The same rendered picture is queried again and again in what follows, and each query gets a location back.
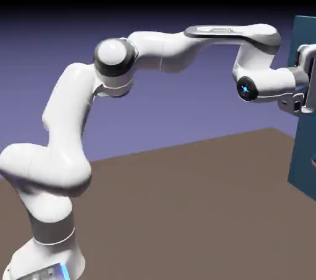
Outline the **teal blue cabinet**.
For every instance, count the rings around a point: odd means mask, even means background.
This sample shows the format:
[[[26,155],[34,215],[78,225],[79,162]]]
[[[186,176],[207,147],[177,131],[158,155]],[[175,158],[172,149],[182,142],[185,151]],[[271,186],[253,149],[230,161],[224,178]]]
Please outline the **teal blue cabinet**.
[[[293,65],[297,48],[316,43],[316,17],[297,15],[291,34],[288,64]],[[299,117],[289,168],[288,182],[316,201],[316,111]]]

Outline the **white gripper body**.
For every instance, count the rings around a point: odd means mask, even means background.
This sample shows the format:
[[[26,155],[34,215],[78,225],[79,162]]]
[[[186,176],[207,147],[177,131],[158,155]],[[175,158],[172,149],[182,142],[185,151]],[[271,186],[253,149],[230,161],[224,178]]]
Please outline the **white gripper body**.
[[[310,114],[316,111],[316,44],[304,44],[298,47],[296,67],[308,78],[308,83],[304,84],[306,90],[301,112]]]

